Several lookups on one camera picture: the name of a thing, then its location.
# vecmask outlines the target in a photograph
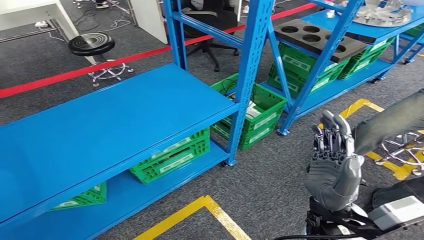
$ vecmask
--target stool seat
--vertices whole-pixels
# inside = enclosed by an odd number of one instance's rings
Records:
[[[70,40],[68,47],[77,56],[91,57],[110,51],[115,47],[115,41],[104,33],[86,33]]]

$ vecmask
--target black stool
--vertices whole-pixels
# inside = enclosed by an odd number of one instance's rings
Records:
[[[102,62],[115,61],[113,59],[106,59],[102,55],[115,47],[115,41],[104,33],[95,32],[77,36],[69,41],[68,47],[70,51],[77,56],[94,57],[96,63],[93,64],[93,66]],[[132,68],[123,63],[118,66],[104,68],[100,71],[90,72],[88,75],[93,78],[93,87],[98,87],[99,84],[96,82],[97,79],[116,78],[118,81],[121,81],[119,76],[125,72],[125,69],[127,69],[129,73],[134,72]]]

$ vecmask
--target red floor tape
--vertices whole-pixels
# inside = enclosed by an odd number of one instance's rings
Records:
[[[275,13],[271,16],[271,20],[276,20],[276,19],[280,19],[283,17],[287,17],[296,13],[300,13],[302,11],[306,11],[308,9],[311,9],[313,7],[315,7],[316,5],[313,3],[307,3],[304,4],[302,6],[298,6],[289,10],[285,10],[285,11],[281,11],[278,13]],[[240,25],[240,26],[236,26],[236,27],[232,27],[229,28],[227,30],[225,30],[224,32],[226,33],[233,33],[236,31],[240,31],[243,30],[246,27],[245,24]],[[197,37],[197,38],[193,38],[193,39],[189,39],[187,41],[185,41],[185,45],[192,45],[195,43],[199,43],[201,41],[205,41],[208,39],[212,39],[213,37],[210,35],[206,35],[206,36],[201,36],[201,37]],[[4,88],[4,89],[0,89],[0,98],[5,98],[5,97],[9,97],[9,96],[13,96],[16,94],[20,94],[20,93],[24,93],[30,90],[34,90],[37,88],[41,88],[41,87],[45,87],[47,85],[50,84],[55,84],[55,83],[59,83],[68,79],[73,79],[91,72],[95,72],[95,71],[99,71],[101,69],[104,68],[110,68],[119,64],[123,64],[123,63],[129,63],[129,62],[133,62],[139,59],[143,59],[143,58],[147,58],[147,57],[151,57],[154,55],[158,55],[158,54],[162,54],[165,52],[168,52],[171,50],[170,46],[165,46],[165,47],[161,47],[161,48],[157,48],[154,50],[150,50],[150,51],[145,51],[145,52],[140,52],[140,53],[136,53],[134,55],[130,55],[130,56],[125,56],[119,59],[116,59],[115,61],[110,61],[110,62],[104,62],[95,66],[87,66],[87,67],[83,67],[80,69],[76,69],[76,70],[72,70],[72,71],[68,71],[68,72],[64,72],[58,75],[54,75],[54,76],[49,76],[43,79],[39,79],[39,80],[35,80],[32,82],[28,82],[28,83],[24,83],[21,85],[16,85],[16,86],[12,86],[9,88]]]

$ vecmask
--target black tray with holes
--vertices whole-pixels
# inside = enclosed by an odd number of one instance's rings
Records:
[[[274,31],[277,38],[286,40],[318,55],[323,52],[332,34],[331,31],[325,28],[300,19],[277,25],[274,27]],[[367,45],[361,41],[345,36],[331,56],[331,60],[335,63],[343,62],[362,52],[366,46]]]

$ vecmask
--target green plastic crate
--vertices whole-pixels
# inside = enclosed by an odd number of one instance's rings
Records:
[[[159,159],[160,157],[162,157],[165,154],[169,155],[169,154],[174,154],[176,152],[179,152],[182,148],[185,148],[187,144],[192,143],[192,142],[194,142],[194,141],[196,141],[197,139],[200,139],[200,138],[209,138],[209,136],[210,136],[210,130],[209,130],[209,127],[207,127],[203,130],[196,132],[195,134],[193,134],[189,137],[184,138],[183,140],[175,143],[174,145],[167,147],[164,150],[153,154],[152,156],[150,156],[146,160],[139,162],[133,168],[144,168],[144,166],[146,166],[149,163]]]
[[[243,151],[250,148],[261,139],[270,135],[274,131],[276,124],[277,121],[269,122],[265,125],[262,125],[255,132],[242,134],[240,137],[240,142],[238,143],[238,148]],[[219,121],[210,127],[225,139],[228,140],[230,138],[230,125],[226,122]]]
[[[184,145],[177,152],[169,152],[149,164],[136,165],[129,171],[143,184],[148,184],[170,172],[203,156],[211,150],[209,134]]]
[[[321,78],[318,78],[309,94],[312,94],[313,92],[317,91],[318,89],[321,89],[324,86],[333,82],[339,76],[339,74],[342,70],[343,70],[342,68],[339,68],[337,71],[330,72],[327,75],[324,75]],[[269,85],[273,86],[274,88],[277,88],[277,89],[280,89],[280,90],[282,89],[280,78],[278,76],[275,77],[275,78],[272,78],[272,79],[268,79],[266,82]],[[294,99],[296,99],[298,97],[298,95],[301,92],[301,90],[303,89],[304,85],[305,85],[304,81],[298,81],[298,80],[295,80],[295,79],[287,78],[288,90],[290,91],[290,96]]]
[[[352,74],[356,73],[357,71],[374,63],[377,59],[379,59],[380,55],[384,52],[384,50],[385,49],[381,49],[380,51],[375,52],[374,54],[371,54],[370,56],[364,59],[349,62],[349,64],[340,73],[338,78],[341,80],[347,79],[350,76],[352,76]]]
[[[317,62],[317,59],[281,42],[278,44],[278,49],[281,55],[286,78],[305,82],[308,79],[310,71]],[[318,78],[327,76],[332,72],[341,71],[348,62],[349,58],[340,63],[332,63],[328,65]],[[274,62],[272,63],[269,71],[268,79],[274,79],[277,75],[277,68]]]
[[[424,23],[418,26],[415,26],[411,29],[409,29],[408,31],[405,31],[404,34],[407,34],[409,36],[412,37],[416,37],[418,34],[420,34],[420,32],[424,29]]]
[[[210,87],[223,95],[227,95],[236,87],[238,75],[238,73],[231,75]],[[261,126],[270,122],[277,122],[283,113],[284,104],[287,102],[281,95],[257,83],[253,85],[252,97],[250,99],[256,104],[256,109],[261,112],[261,114],[254,118],[247,116],[244,118],[242,135],[253,133]],[[231,117],[227,117],[223,121],[227,124],[231,124]]]
[[[367,49],[353,56],[350,59],[349,63],[369,58],[372,54],[379,54],[380,56],[392,44],[395,39],[396,37],[394,36],[368,47]]]
[[[103,182],[77,196],[74,196],[68,201],[55,206],[54,208],[50,209],[50,211],[104,204],[106,202],[106,195],[106,182]]]

